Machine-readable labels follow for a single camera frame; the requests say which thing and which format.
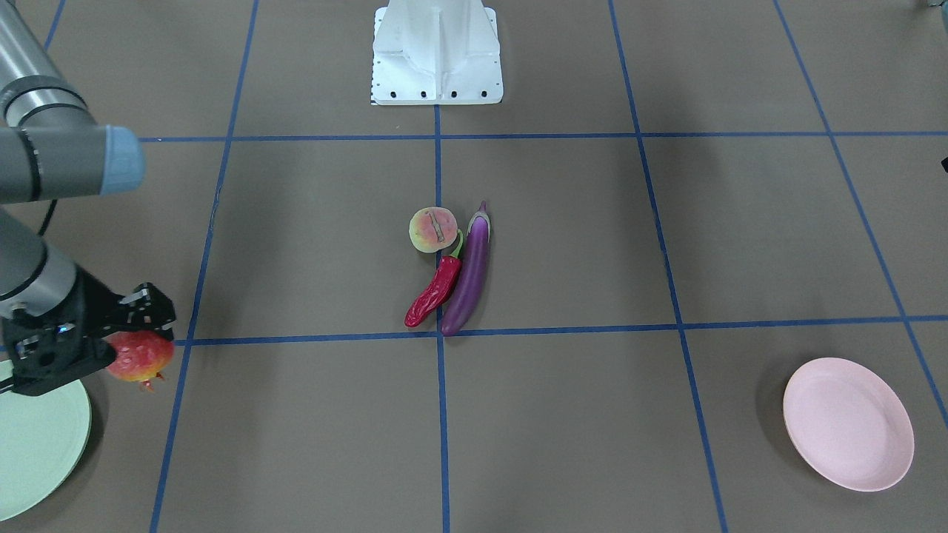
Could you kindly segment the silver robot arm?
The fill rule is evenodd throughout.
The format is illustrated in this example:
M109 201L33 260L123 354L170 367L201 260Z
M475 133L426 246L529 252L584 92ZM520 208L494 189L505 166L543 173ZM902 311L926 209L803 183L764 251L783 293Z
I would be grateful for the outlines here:
M138 136L98 124L13 1L1 4L1 199L4 205L138 189ZM116 360L107 338L151 331L172 341L175 304L151 283L114 293L36 229L2 213L3 392L41 397Z

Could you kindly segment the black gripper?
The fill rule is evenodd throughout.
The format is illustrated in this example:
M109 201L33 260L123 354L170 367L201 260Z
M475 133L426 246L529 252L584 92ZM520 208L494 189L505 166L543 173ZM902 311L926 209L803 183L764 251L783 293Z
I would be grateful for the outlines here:
M175 340L175 304L155 284L122 297L85 270L67 297L43 316L17 309L2 318L2 344L13 368L2 391L41 397L104 369L115 360L105 336L152 332Z

